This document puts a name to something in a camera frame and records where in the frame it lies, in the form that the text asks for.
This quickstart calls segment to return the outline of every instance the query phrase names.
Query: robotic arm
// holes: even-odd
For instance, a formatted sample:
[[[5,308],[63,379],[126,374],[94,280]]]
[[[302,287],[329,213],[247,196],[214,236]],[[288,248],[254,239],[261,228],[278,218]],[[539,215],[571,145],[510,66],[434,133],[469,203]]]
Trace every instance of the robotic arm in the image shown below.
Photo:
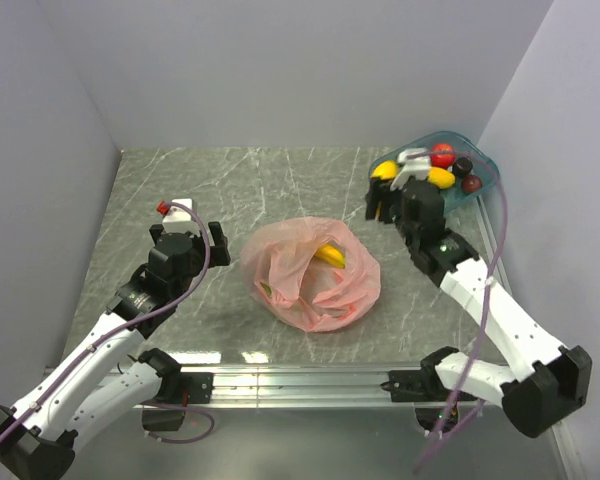
[[[191,200],[174,202],[195,211]],[[134,327],[120,329],[98,348],[95,341],[130,320],[171,304],[190,288],[203,268],[205,243],[202,236],[191,233],[195,223],[190,215],[164,204],[158,211],[164,218],[162,224],[149,230],[154,247],[147,263],[117,290],[91,332],[49,377],[13,407],[0,405],[0,435],[29,409],[34,411],[0,444],[0,462],[18,478],[61,478],[76,451],[122,413],[151,399],[168,401],[186,387],[180,365],[153,349],[140,355],[121,377],[94,391],[116,363],[149,338],[176,307]],[[214,240],[209,267],[229,265],[227,239],[220,224],[209,223],[209,230]],[[90,354],[80,360],[85,351]],[[38,405],[41,394],[75,362],[79,363],[72,373],[46,402]]]
[[[568,349],[494,278],[487,278],[487,265],[476,250],[446,228],[437,187],[413,177],[400,190],[392,190],[391,183],[371,179],[366,218],[395,223],[416,267],[477,323],[484,289],[491,286],[486,334],[508,367],[476,361],[462,390],[502,407],[511,423],[532,438],[581,408],[592,368],[587,352],[580,346]],[[423,374],[430,377],[423,384],[430,390],[453,389],[466,362],[455,348],[433,353],[423,360]]]

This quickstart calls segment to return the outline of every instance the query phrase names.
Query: plastic bag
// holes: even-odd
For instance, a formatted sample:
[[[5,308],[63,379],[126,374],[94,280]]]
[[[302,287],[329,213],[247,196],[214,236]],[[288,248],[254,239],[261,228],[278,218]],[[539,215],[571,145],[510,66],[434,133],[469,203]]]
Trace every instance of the plastic bag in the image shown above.
[[[345,268],[314,258],[331,244]],[[362,317],[380,296],[380,265],[339,220],[303,217],[259,229],[240,253],[252,297],[283,322],[327,332]]]

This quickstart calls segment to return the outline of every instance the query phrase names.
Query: red connector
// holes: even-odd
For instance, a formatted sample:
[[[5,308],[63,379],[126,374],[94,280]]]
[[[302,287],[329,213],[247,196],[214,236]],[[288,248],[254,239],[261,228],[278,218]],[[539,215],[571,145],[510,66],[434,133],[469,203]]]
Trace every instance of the red connector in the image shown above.
[[[163,217],[169,213],[169,206],[167,205],[167,202],[165,202],[164,200],[160,202],[160,205],[158,205],[156,207],[156,211],[162,215]]]

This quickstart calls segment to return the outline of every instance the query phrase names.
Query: dark purple fruit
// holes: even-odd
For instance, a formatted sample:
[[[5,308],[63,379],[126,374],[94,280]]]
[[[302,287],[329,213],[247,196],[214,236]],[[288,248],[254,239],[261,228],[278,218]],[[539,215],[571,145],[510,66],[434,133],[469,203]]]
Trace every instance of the dark purple fruit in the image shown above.
[[[461,187],[464,193],[470,195],[482,188],[482,180],[475,175],[467,175],[462,179]]]
[[[464,178],[471,173],[472,169],[473,163],[471,160],[467,157],[460,157],[451,167],[451,173],[453,173],[456,178]]]

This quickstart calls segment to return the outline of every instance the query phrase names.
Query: gray floor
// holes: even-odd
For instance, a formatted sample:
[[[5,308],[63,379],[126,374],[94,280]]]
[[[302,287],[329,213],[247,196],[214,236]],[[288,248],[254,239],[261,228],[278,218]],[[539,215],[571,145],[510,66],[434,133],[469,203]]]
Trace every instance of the gray floor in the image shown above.
[[[214,410],[216,433],[193,445],[144,438],[129,412],[78,455],[66,480],[560,480],[567,478],[550,432],[529,439],[487,408],[420,475],[425,445],[412,407],[356,410]],[[176,438],[206,420],[189,417]]]
[[[364,220],[368,167],[381,148],[129,150],[105,214],[67,351],[88,333],[117,286],[146,261],[148,228],[162,199],[192,197],[205,221],[221,221],[233,263],[201,288],[148,342],[183,363],[416,362],[445,345],[468,350],[474,322],[410,263],[393,226]],[[448,217],[482,254],[475,205]],[[305,334],[246,293],[239,253],[259,227],[303,215],[342,219],[382,268],[374,308],[342,331]],[[482,358],[501,359],[488,342]]]

